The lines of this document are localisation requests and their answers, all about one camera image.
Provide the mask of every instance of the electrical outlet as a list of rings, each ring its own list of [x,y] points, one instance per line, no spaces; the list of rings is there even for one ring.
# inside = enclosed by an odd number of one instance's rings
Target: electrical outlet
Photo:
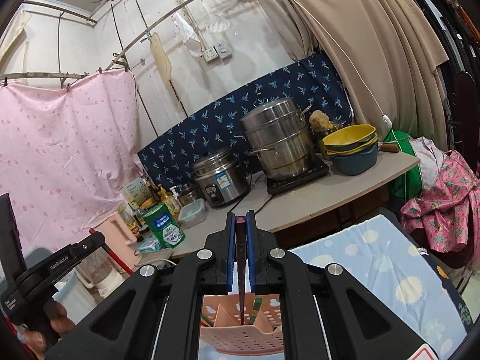
[[[227,46],[225,42],[218,42],[214,45],[215,50],[217,50],[218,56],[220,59],[227,59],[232,56],[231,49]]]
[[[202,52],[203,58],[205,58],[206,62],[213,61],[214,59],[218,58],[218,54],[215,51],[214,47],[210,47],[209,49]]]

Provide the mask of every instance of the pot handle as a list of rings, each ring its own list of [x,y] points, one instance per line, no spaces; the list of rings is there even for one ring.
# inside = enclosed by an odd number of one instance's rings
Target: pot handle
[[[306,107],[306,108],[301,112],[301,114],[302,114],[302,115],[305,115],[305,113],[306,113],[308,110],[310,110],[310,108],[311,108],[312,105],[314,105],[314,104],[312,103],[312,104],[310,104],[308,107]]]
[[[268,149],[252,149],[249,151],[248,155],[255,155],[258,152],[269,152],[270,150],[275,150],[275,154],[278,154],[278,151],[275,149],[275,147],[270,147]]]

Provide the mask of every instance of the countertop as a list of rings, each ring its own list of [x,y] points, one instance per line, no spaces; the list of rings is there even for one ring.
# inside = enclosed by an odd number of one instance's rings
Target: countertop
[[[417,157],[399,152],[379,152],[377,163],[357,176],[341,174],[327,162],[330,173],[312,183],[273,198],[255,216],[258,228],[276,232],[305,222],[347,204],[362,195],[388,183],[410,170],[420,160]],[[269,198],[266,177],[260,172],[253,175],[254,186],[250,193],[233,210],[236,215],[244,215],[248,210],[258,210]],[[206,237],[225,228],[227,212],[231,204],[222,209],[208,208],[207,219],[187,230],[186,238],[173,250],[172,257],[180,257],[201,249]]]

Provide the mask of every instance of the finger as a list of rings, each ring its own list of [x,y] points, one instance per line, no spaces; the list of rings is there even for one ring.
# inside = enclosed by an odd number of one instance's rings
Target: finger
[[[45,358],[43,352],[47,348],[47,340],[45,340],[42,333],[25,330],[23,337],[28,347],[35,353],[39,360],[43,360]]]
[[[67,317],[55,318],[50,321],[50,324],[52,325],[53,330],[60,334],[68,333],[75,327],[75,323]]]
[[[68,315],[67,309],[63,307],[59,302],[55,302],[55,311],[59,317],[66,317]]]

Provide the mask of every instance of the silver screw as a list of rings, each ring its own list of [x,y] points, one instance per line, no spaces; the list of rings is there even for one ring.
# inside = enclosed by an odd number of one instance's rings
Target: silver screw
[[[285,256],[285,251],[279,247],[276,247],[270,251],[270,256],[272,256],[274,259],[281,259]]]
[[[140,268],[140,274],[147,278],[155,273],[155,267],[153,265],[144,265]]]
[[[208,249],[199,250],[197,253],[197,257],[201,260],[208,260],[212,256],[213,256],[212,251]]]
[[[328,266],[328,272],[330,272],[332,275],[338,276],[342,274],[343,268],[341,265],[331,264]]]

